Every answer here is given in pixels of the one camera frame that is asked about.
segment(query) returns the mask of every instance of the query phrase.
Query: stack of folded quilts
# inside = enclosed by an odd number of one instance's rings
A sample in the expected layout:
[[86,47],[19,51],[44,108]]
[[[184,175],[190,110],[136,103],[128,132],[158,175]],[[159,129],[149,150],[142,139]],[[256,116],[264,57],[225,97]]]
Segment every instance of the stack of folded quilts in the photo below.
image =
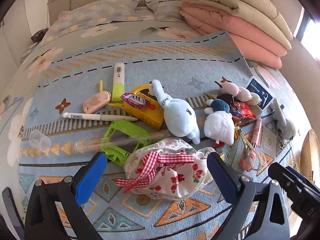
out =
[[269,0],[181,0],[180,14],[201,35],[226,30],[244,58],[272,68],[291,50],[292,33]]

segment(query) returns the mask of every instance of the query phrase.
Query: red button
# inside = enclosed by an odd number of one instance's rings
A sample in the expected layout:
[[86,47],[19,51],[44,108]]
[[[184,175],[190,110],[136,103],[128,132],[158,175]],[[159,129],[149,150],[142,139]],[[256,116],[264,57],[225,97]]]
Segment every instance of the red button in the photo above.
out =
[[150,109],[150,110],[155,110],[155,109],[156,109],[156,106],[155,106],[154,104],[150,104],[150,105],[149,105],[149,109]]

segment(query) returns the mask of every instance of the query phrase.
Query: floral pillow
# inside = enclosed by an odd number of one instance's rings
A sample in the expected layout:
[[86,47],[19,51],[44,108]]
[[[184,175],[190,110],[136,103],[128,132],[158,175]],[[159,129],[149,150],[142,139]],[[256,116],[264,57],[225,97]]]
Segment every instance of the floral pillow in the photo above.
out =
[[138,3],[139,0],[100,0],[72,11],[61,11],[58,20],[49,28],[41,44],[99,24],[142,21],[142,17],[135,13]]
[[156,21],[160,22],[185,22],[180,15],[180,0],[144,0],[146,5],[153,10]]

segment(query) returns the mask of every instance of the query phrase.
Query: grey plush toy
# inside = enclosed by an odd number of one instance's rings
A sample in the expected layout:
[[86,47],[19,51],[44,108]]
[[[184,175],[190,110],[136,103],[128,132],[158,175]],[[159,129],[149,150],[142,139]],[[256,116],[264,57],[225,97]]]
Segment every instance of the grey plush toy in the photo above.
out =
[[292,140],[296,135],[296,128],[293,122],[289,119],[286,119],[283,113],[284,105],[279,106],[278,100],[274,99],[270,104],[272,109],[272,117],[277,120],[277,131],[280,136],[287,140]]

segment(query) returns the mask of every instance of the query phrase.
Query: bed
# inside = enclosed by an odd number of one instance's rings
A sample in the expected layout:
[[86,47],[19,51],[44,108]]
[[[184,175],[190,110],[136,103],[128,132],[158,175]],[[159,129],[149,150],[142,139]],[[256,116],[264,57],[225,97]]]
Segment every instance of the bed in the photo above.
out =
[[[74,10],[95,1],[100,0],[48,0],[50,25],[54,26],[61,11]],[[11,110],[10,114],[4,115],[0,128],[2,129],[5,121],[5,125],[8,124],[6,129],[9,130],[10,127],[9,134],[19,132],[21,135],[19,140],[15,136],[9,136],[9,140],[7,136],[2,136],[1,142],[9,145],[10,166],[17,160],[20,163],[21,194],[17,194],[17,198],[22,203],[24,213],[37,179],[46,183],[61,181],[64,176],[75,174],[93,156],[93,152],[75,153],[71,150],[71,145],[87,143],[101,137],[109,123],[65,122],[57,109],[64,109],[66,103],[71,102],[66,111],[82,111],[84,98],[97,92],[99,79],[104,81],[104,89],[111,91],[111,66],[115,62],[126,64],[128,92],[155,77],[162,79],[168,92],[185,99],[195,109],[199,126],[203,125],[204,101],[208,99],[203,92],[217,92],[214,80],[219,81],[221,76],[226,76],[244,86],[250,76],[254,75],[290,109],[286,112],[290,118],[300,116],[295,119],[297,129],[302,134],[309,130],[303,107],[281,73],[255,62],[248,62],[248,65],[227,32],[201,36],[185,22],[156,21],[144,0],[139,0],[135,14],[142,20],[91,26],[49,41],[46,40],[46,35],[44,42],[21,65],[11,87],[9,86],[8,93],[17,98],[14,101],[12,99],[8,105],[21,105],[21,119],[13,124],[11,119],[16,110]],[[102,30],[99,35],[96,35],[97,30]],[[106,114],[125,114],[124,111],[108,106],[101,111]],[[281,137],[270,116],[270,108],[262,113],[257,109],[253,111],[263,117],[263,133],[258,148],[264,160],[263,170],[239,170],[238,161],[244,148],[239,140],[230,147],[219,148],[218,152],[225,154],[225,161],[240,174],[246,174],[254,181],[268,183],[268,166],[273,161],[299,168],[296,160],[303,138],[297,135],[286,147],[279,148]],[[254,121],[248,120],[243,127],[248,138],[252,136],[253,128]],[[51,138],[51,149],[45,154],[29,147],[28,136],[34,129],[41,130]],[[202,142],[195,146],[197,149],[211,145],[210,139],[205,139],[203,134],[202,138]],[[230,209],[214,182],[195,193],[192,198],[178,202],[152,199],[147,195],[135,195],[131,192],[122,194],[121,188],[114,184],[114,179],[119,176],[124,176],[122,168],[108,163],[90,200],[82,206],[103,239],[211,238]],[[59,203],[57,209],[67,233],[74,237]],[[243,230],[239,232],[240,239],[247,232],[255,210],[256,206],[253,204]]]

